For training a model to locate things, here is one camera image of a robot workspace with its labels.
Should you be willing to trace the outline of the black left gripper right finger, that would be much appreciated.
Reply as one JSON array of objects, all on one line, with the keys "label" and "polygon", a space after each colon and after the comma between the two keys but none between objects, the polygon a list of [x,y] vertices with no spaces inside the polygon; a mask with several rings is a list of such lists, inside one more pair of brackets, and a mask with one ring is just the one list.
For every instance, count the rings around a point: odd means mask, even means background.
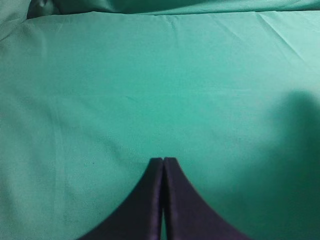
[{"label": "black left gripper right finger", "polygon": [[163,163],[163,207],[168,240],[249,239],[204,201],[176,158],[166,157]]}]

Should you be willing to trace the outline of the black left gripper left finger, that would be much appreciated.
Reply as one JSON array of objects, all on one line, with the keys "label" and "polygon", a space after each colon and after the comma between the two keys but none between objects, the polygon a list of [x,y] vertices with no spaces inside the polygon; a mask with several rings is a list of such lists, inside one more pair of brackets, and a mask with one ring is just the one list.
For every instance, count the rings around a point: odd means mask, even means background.
[{"label": "black left gripper left finger", "polygon": [[150,159],[142,177],[110,216],[81,240],[159,240],[162,228],[163,159]]}]

